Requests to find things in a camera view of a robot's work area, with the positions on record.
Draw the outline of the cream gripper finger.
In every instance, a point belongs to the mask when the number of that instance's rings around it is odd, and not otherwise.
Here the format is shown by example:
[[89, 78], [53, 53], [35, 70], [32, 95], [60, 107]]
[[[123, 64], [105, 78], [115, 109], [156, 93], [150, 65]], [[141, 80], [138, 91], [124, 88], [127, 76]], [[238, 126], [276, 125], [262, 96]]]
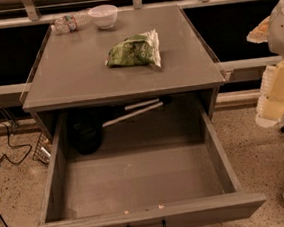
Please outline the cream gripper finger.
[[284, 60], [275, 66], [267, 65], [261, 82], [255, 122], [268, 128], [284, 116]]
[[264, 43], [268, 41], [270, 17], [267, 16], [259, 25], [257, 25], [250, 33], [246, 36], [246, 41], [251, 43]]

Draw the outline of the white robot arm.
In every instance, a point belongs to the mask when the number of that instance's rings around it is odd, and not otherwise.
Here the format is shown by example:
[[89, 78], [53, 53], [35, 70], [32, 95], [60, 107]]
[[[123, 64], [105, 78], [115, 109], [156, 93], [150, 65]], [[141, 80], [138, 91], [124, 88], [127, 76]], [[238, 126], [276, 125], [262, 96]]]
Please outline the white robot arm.
[[275, 126], [284, 116], [284, 0], [280, 0], [272, 13], [250, 31], [246, 40], [267, 42], [269, 50], [282, 57], [275, 66], [266, 66], [256, 106], [256, 124], [264, 128]]

